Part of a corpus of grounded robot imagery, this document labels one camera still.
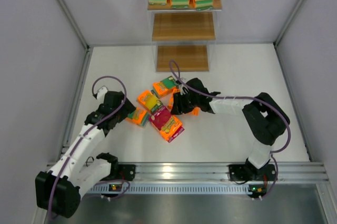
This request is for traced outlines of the orange Scrub Daddy box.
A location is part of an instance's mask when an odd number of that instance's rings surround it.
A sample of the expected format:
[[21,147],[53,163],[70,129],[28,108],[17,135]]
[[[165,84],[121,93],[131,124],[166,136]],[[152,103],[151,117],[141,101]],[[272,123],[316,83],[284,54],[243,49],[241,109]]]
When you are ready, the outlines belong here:
[[[180,92],[180,89],[175,88],[171,93],[171,96],[170,96],[170,99],[169,99],[169,102],[168,102],[168,105],[167,105],[167,108],[170,111],[172,111],[172,108],[173,108],[174,94],[179,93],[179,92]],[[200,111],[200,108],[194,108],[191,112],[188,113],[188,115],[197,116],[199,114],[199,111]]]

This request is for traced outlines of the pink Scrub Mommy box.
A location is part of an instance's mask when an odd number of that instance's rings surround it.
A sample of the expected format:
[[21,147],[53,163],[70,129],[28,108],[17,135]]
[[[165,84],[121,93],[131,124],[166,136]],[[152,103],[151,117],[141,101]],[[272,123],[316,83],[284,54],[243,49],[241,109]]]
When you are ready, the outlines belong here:
[[167,107],[162,106],[154,112],[149,121],[161,137],[168,143],[176,139],[183,131],[183,123]]

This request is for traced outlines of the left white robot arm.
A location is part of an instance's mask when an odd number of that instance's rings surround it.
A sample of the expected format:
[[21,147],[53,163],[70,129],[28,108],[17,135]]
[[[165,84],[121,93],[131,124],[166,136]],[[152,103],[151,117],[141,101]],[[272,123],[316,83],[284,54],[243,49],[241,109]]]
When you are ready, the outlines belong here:
[[119,165],[118,158],[110,153],[100,153],[86,165],[98,144],[136,110],[123,92],[100,89],[94,96],[103,102],[86,117],[77,138],[57,163],[35,178],[37,206],[49,214],[70,218],[96,184],[112,180],[124,184],[134,178],[130,172],[135,165]]

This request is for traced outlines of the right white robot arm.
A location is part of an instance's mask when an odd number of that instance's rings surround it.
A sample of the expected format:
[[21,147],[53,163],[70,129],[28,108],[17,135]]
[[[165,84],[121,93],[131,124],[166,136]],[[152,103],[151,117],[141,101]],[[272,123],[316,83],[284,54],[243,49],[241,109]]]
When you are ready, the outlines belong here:
[[230,165],[230,179],[237,184],[248,181],[266,181],[271,173],[269,164],[276,139],[290,130],[290,119],[278,104],[265,92],[248,98],[249,103],[240,106],[236,97],[221,98],[219,92],[209,92],[198,78],[186,83],[177,82],[178,91],[173,94],[171,113],[187,114],[195,108],[210,114],[243,116],[255,137],[250,155],[244,164]]

